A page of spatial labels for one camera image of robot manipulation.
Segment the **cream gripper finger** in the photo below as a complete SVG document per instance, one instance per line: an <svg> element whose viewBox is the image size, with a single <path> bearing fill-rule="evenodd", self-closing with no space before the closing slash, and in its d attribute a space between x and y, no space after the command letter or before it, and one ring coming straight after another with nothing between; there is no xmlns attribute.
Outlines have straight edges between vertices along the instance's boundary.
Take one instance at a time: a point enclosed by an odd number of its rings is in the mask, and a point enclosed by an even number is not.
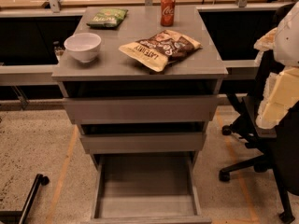
<svg viewBox="0 0 299 224"><path fill-rule="evenodd" d="M277 28L273 28L265 35L263 35L261 38L259 38L255 42L253 47L259 51L268 51L270 49L273 49L275 46L276 32L277 32Z"/></svg>
<svg viewBox="0 0 299 224"><path fill-rule="evenodd" d="M279 74L271 73L265 82L263 100L255 120L258 127L272 129L299 101L299 68L286 67Z"/></svg>

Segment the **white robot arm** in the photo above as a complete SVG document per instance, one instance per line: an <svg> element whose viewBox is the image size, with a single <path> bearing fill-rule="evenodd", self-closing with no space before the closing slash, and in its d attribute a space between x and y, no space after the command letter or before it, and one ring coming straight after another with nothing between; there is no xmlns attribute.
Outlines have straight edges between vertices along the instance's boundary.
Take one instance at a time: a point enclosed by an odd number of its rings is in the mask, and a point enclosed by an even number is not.
<svg viewBox="0 0 299 224"><path fill-rule="evenodd" d="M273 50L274 60L284 65L281 72L266 79L256 118L258 127L272 129L299 101L299 2L276 28L256 41L254 48Z"/></svg>

